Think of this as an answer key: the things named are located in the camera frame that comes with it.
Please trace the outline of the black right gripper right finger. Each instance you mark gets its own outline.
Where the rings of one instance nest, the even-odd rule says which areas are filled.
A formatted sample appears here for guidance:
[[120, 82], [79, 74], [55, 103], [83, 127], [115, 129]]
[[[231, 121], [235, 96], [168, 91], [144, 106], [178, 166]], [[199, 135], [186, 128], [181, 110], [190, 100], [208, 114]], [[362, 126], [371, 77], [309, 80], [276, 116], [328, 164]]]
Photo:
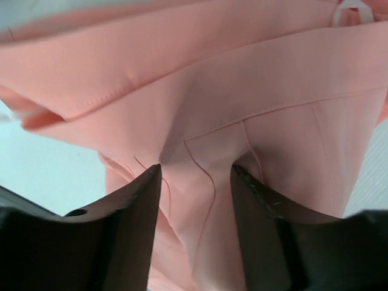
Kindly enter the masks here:
[[336, 218], [230, 172], [248, 290], [386, 290], [387, 212]]

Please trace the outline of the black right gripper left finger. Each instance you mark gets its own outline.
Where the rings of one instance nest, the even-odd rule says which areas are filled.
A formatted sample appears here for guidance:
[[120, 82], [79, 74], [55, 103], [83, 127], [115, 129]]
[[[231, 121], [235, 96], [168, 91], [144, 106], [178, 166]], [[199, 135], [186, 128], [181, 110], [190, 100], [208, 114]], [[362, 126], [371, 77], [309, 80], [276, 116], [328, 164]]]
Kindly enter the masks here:
[[161, 181], [153, 165], [65, 216], [1, 189], [1, 289], [145, 290]]

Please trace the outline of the pink skirt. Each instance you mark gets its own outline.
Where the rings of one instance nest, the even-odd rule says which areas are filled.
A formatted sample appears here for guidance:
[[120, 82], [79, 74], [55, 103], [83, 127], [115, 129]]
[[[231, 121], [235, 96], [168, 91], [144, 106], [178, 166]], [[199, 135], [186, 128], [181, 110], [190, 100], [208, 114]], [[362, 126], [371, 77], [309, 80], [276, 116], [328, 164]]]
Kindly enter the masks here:
[[1, 30], [1, 100], [90, 148], [108, 193], [153, 164], [148, 287], [246, 290], [230, 168], [341, 216], [387, 118], [387, 2], [153, 1]]

